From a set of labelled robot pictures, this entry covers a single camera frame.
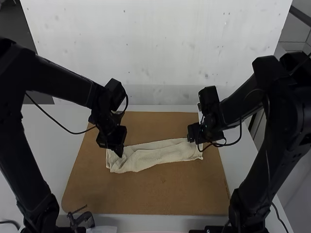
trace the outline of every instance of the wall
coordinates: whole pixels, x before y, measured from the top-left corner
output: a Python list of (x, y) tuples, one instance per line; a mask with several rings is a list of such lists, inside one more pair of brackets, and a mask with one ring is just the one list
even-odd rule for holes
[(22, 0), (39, 55), (103, 85), (110, 78), (126, 89), (138, 85), (129, 96), (139, 102), (130, 97), (131, 104), (177, 104), (171, 88), (184, 95), (179, 104), (195, 104), (183, 85), (238, 87), (256, 57), (273, 54), (290, 4)]

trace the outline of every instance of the cable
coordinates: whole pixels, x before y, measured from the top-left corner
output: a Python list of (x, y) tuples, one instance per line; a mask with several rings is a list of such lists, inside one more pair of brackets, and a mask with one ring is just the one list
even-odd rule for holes
[(278, 214), (278, 210), (277, 210), (276, 205), (274, 205), (273, 202), (271, 202), (271, 205), (273, 206), (274, 210), (276, 211), (276, 217), (278, 218), (278, 220), (279, 220), (279, 221), (281, 222), (281, 224), (283, 225), (283, 227), (284, 227), (286, 233), (289, 233), (289, 232), (288, 232), (288, 229), (287, 229), (287, 227), (286, 227), (286, 225), (285, 225), (285, 223), (283, 222), (283, 220), (280, 218), (280, 215)]
[(55, 120), (52, 116), (50, 116), (46, 111), (44, 111), (44, 109), (41, 108), (41, 107), (39, 106), (39, 104), (37, 104), (27, 93), (26, 93), (25, 95), (26, 95), (26, 96), (31, 100), (31, 102), (34, 103), (34, 105), (35, 105), (38, 109), (40, 109), (46, 116), (48, 116), (48, 117), (49, 117), (52, 121), (54, 121), (58, 126), (60, 126), (63, 130), (67, 131), (67, 132), (70, 133), (70, 134), (73, 134), (73, 135), (83, 134), (83, 133), (86, 133), (86, 132), (88, 132), (88, 131), (90, 131), (90, 130), (96, 128), (96, 126), (93, 126), (93, 127), (89, 128), (89, 129), (87, 129), (87, 130), (84, 130), (84, 131), (82, 131), (82, 132), (77, 132), (77, 133), (72, 132), (72, 131), (68, 130), (67, 128), (65, 128), (61, 123), (59, 123), (57, 120)]
[[(261, 92), (265, 93), (264, 90), (259, 89), (259, 88), (256, 88), (256, 89), (250, 91), (250, 92), (244, 97), (244, 99), (243, 99), (243, 101), (242, 101), (242, 104), (243, 104), (244, 101), (245, 101), (252, 93), (254, 93), (255, 91), (261, 91)], [(199, 148), (199, 135), (200, 135), (201, 127), (202, 127), (203, 117), (204, 117), (204, 116), (202, 116), (201, 123), (200, 123), (200, 128), (199, 128), (199, 132), (198, 132), (198, 136), (197, 136), (197, 139), (198, 139), (198, 140), (197, 140), (197, 142), (198, 142), (197, 147), (198, 147), (198, 151), (199, 151), (199, 152), (205, 151), (205, 150), (206, 150), (207, 148), (209, 148), (210, 146), (214, 146), (214, 147), (229, 147), (229, 146), (233, 146), (233, 145), (237, 144), (237, 143), (241, 140), (241, 138), (242, 138), (242, 113), (241, 113), (241, 116), (240, 116), (240, 135), (239, 135), (239, 138), (238, 138), (236, 141), (227, 144), (227, 139), (226, 139), (226, 137), (224, 137), (224, 140), (225, 140), (225, 143), (224, 143), (224, 144), (214, 143), (214, 142), (210, 142), (210, 141), (209, 141), (210, 144), (208, 144), (206, 147), (204, 147), (202, 150), (200, 150), (200, 148)]]
[(311, 52), (307, 55), (307, 58), (305, 60), (300, 62), (298, 65), (296, 65), (296, 67), (294, 69), (291, 70), (289, 75), (290, 76), (293, 75), (303, 64), (305, 64), (305, 62), (309, 59), (310, 56), (311, 56)]
[[(265, 138), (265, 141), (264, 143), (266, 144), (266, 140), (267, 140), (267, 126), (269, 124), (269, 120), (270, 120), (270, 99), (268, 97), (268, 95), (266, 95), (266, 98), (267, 98), (267, 103), (268, 103), (268, 114), (267, 114), (267, 122), (266, 122), (266, 126), (265, 126), (265, 132), (264, 132), (264, 138)], [(268, 191), (267, 191), (267, 198), (268, 198), (268, 201), (269, 203), (273, 206), (274, 210), (276, 211), (276, 217), (277, 219), (280, 221), (280, 223), (283, 225), (286, 233), (289, 233), (288, 232), (288, 229), (285, 225), (285, 223), (283, 222), (283, 220), (280, 218), (279, 216), (279, 213), (278, 213), (278, 210), (277, 210), (277, 207), (276, 205), (272, 202), (271, 198), (270, 198), (270, 182), (271, 182), (271, 176), (270, 176), (270, 165), (269, 165), (269, 159), (268, 159), (268, 153), (267, 153), (267, 147), (265, 148), (265, 155), (266, 155), (266, 161), (267, 161), (267, 169), (268, 169)]]
[(14, 220), (5, 220), (5, 221), (0, 221), (0, 224), (12, 224), (16, 227), (17, 230), (20, 229), (20, 225), (14, 221)]
[(228, 219), (228, 221), (225, 223), (225, 225), (224, 225), (224, 227), (223, 227), (222, 233), (224, 233), (224, 230), (225, 230), (225, 228), (229, 225), (229, 223), (230, 223), (230, 220)]
[(125, 110), (126, 110), (127, 107), (128, 107), (128, 96), (127, 96), (127, 94), (125, 94), (125, 99), (126, 99), (125, 108), (124, 108), (124, 110), (123, 110), (123, 112), (122, 112), (121, 114), (125, 113)]

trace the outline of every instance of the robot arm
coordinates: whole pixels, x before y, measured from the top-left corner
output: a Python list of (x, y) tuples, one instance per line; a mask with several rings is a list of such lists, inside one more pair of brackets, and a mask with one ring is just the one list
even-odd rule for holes
[[(301, 53), (286, 54), (280, 62), (273, 56), (257, 58), (254, 74), (223, 101), (219, 101), (214, 86), (199, 92), (205, 118), (202, 125), (188, 126), (188, 140), (196, 144), (222, 139), (223, 130), (236, 127), (262, 108), (267, 117), (264, 142), (245, 180), (232, 194), (232, 227), (224, 232), (264, 232), (272, 199), (311, 148), (310, 60), (289, 75), (304, 59)], [(207, 228), (213, 233), (211, 229), (217, 232), (223, 227), (206, 226), (205, 232)]]
[(121, 114), (113, 111), (117, 111), (125, 98), (128, 101), (126, 92), (114, 79), (103, 87), (1, 38), (0, 80), (0, 170), (24, 215), (23, 232), (71, 232), (70, 228), (55, 226), (59, 205), (24, 134), (21, 108), (25, 92), (46, 93), (91, 109), (90, 119), (99, 129), (97, 143), (119, 156), (126, 137), (126, 127), (120, 126), (124, 111)]

